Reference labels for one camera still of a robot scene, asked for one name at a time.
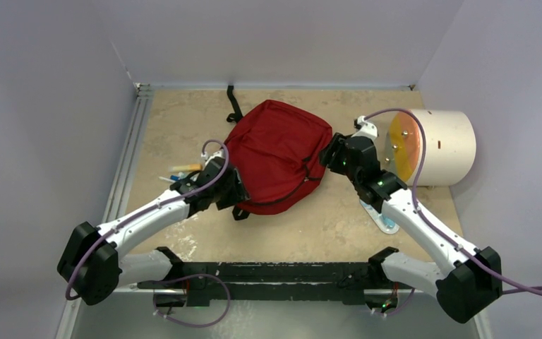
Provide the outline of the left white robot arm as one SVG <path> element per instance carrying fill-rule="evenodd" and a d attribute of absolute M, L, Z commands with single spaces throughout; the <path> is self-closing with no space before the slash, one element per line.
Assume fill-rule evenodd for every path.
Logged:
<path fill-rule="evenodd" d="M 222 156 L 213 156 L 201 171 L 170 185 L 161 195 L 135 211 L 93 226 L 77 225 L 56 270 L 68 283 L 66 298 L 99 304 L 119 286 L 157 281 L 172 289 L 182 279 L 168 249 L 146 255 L 131 251 L 165 227 L 189 219 L 216 205 L 222 210 L 248 200 L 239 170 Z"/>

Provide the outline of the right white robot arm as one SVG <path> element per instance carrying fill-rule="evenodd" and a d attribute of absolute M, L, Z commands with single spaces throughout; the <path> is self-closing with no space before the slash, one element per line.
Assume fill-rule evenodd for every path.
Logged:
<path fill-rule="evenodd" d="M 365 204 L 393 220 L 432 259 L 424 262 L 399 250 L 384 250 L 370 259 L 368 278 L 373 285 L 385 287 L 393 281 L 420 290 L 458 323 L 466 323 L 502 296 L 502 282 L 487 271 L 501 273 L 499 254 L 490 247 L 479 249 L 423 212 L 412 189 L 380 168 L 370 138 L 336 133 L 319 161 L 347 177 Z"/>

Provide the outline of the red backpack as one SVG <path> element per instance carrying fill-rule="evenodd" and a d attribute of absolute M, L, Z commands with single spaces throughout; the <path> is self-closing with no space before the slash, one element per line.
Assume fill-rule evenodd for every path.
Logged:
<path fill-rule="evenodd" d="M 265 100 L 243 114 L 233 85 L 227 97 L 234 110 L 227 121 L 235 126 L 224 143 L 250 196 L 233 208 L 234 219 L 287 211 L 319 187 L 325 174 L 319 154 L 332 139 L 332 127 L 277 100 Z"/>

